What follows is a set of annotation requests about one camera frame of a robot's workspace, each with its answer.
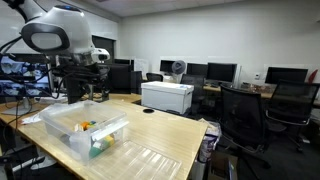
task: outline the paper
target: paper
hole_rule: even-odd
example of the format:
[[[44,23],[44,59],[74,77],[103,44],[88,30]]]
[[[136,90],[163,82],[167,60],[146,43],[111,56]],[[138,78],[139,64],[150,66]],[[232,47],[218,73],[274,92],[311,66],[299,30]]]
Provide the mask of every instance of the paper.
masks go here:
[[[52,107],[52,106],[48,106],[48,107],[46,107],[45,109],[43,109],[42,111],[47,110],[47,109],[50,109],[51,107]],[[21,124],[31,124],[31,123],[36,123],[36,122],[41,121],[42,119],[40,119],[39,113],[37,113],[37,114],[35,114],[35,115],[33,115],[33,116],[30,116],[30,117],[27,117],[27,118],[22,119],[22,123],[21,123]]]

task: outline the transparent plastic box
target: transparent plastic box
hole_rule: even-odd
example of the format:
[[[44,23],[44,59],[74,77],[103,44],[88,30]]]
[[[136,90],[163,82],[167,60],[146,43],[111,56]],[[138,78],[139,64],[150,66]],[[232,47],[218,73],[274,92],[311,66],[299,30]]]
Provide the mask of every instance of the transparent plastic box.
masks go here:
[[[39,115],[45,121],[49,139],[53,143],[58,140],[55,144],[59,148],[84,165],[115,143],[122,142],[123,127],[129,123],[124,112],[93,101],[55,104]],[[95,124],[85,131],[75,131],[76,125],[84,122]]]

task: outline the ceiling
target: ceiling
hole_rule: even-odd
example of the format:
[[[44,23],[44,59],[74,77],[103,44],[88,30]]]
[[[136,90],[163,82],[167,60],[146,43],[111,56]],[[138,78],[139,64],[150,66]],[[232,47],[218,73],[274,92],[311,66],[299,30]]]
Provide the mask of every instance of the ceiling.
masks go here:
[[[120,17],[209,6],[242,0],[84,0]]]

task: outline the floor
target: floor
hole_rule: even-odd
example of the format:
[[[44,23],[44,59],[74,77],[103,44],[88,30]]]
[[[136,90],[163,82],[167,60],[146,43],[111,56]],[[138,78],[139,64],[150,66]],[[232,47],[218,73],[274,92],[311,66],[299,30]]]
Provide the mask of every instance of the floor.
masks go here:
[[[198,114],[196,118],[205,118],[213,120],[212,115]],[[303,144],[303,153],[298,153],[295,146],[284,137],[277,137],[273,140],[269,149],[261,156],[268,160],[271,164],[271,169],[264,169],[260,162],[248,158],[250,164],[257,171],[261,179],[281,179],[281,180],[316,180],[320,177],[320,143]],[[26,161],[32,157],[36,157],[36,148],[31,146],[19,153],[17,159]],[[64,167],[59,164],[40,169],[30,170],[30,166],[25,167],[22,171],[15,173],[16,179],[22,180],[37,180],[37,179],[77,179],[73,174],[69,173]],[[254,176],[251,174],[245,163],[240,160],[238,164],[239,180],[251,180]]]

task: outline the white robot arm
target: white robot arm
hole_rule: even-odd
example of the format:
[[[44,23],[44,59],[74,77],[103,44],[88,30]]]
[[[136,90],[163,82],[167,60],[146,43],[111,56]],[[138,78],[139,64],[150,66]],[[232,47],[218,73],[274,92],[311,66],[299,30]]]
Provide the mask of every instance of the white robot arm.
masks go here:
[[[47,55],[70,56],[77,65],[110,59],[108,51],[95,48],[88,22],[77,8],[65,5],[43,10],[34,0],[4,0],[25,19],[24,42]]]

